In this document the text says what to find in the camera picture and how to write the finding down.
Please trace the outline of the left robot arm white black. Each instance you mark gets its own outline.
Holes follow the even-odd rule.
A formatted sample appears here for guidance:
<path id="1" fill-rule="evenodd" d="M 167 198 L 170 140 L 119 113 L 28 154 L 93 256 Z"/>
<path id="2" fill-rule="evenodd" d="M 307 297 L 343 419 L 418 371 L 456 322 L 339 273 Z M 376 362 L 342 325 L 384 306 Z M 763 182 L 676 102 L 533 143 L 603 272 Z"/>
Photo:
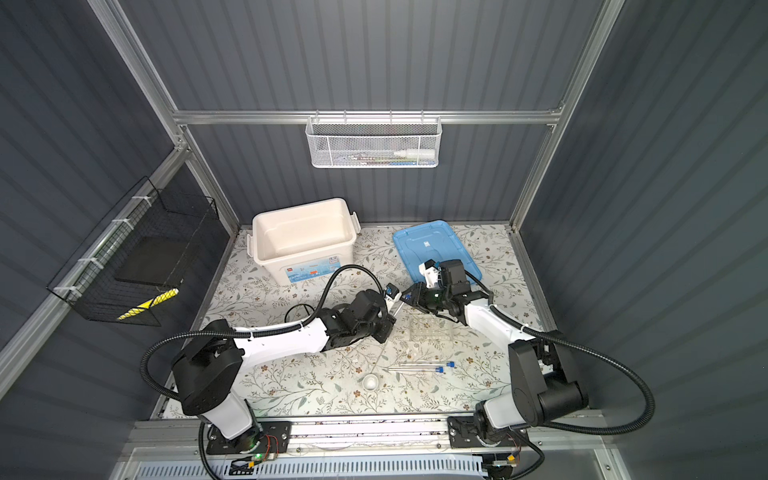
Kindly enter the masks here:
<path id="1" fill-rule="evenodd" d="M 359 291 L 349 303 L 326 307 L 336 278 L 349 270 L 368 275 L 375 287 Z M 399 299 L 400 290 L 393 284 L 383 285 L 361 265 L 344 265 L 331 275 L 317 307 L 306 318 L 240 329 L 224 319 L 215 320 L 202 330 L 177 334 L 149 347 L 139 363 L 140 376 L 157 393 L 179 402 L 185 415 L 214 427 L 227 441 L 251 448 L 263 429 L 247 401 L 234 390 L 238 375 L 256 365 L 342 349 L 366 338 L 383 344 L 395 325 L 391 309 Z M 152 377 L 149 363 L 161 348 L 182 340 L 186 344 L 171 366 L 177 389 L 171 390 Z"/>

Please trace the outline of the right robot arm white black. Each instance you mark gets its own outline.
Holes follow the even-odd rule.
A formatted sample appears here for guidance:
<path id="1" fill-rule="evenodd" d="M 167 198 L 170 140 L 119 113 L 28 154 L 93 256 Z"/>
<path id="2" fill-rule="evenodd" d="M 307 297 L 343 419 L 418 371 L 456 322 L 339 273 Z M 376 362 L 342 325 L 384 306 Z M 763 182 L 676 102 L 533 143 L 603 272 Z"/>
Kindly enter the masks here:
<path id="1" fill-rule="evenodd" d="M 478 404 L 474 422 L 481 435 L 505 428 L 545 427 L 582 435 L 616 436 L 650 423 L 656 411 L 652 390 L 620 361 L 572 342 L 558 330 L 539 331 L 503 312 L 492 290 L 459 260 L 429 260 L 419 266 L 419 272 L 423 280 L 402 294 L 404 303 L 433 315 L 446 312 L 452 321 L 481 333 L 507 351 L 510 392 Z M 638 387 L 644 406 L 637 418 L 608 427 L 560 421 L 589 405 L 588 392 L 573 358 L 575 352 L 607 364 Z"/>

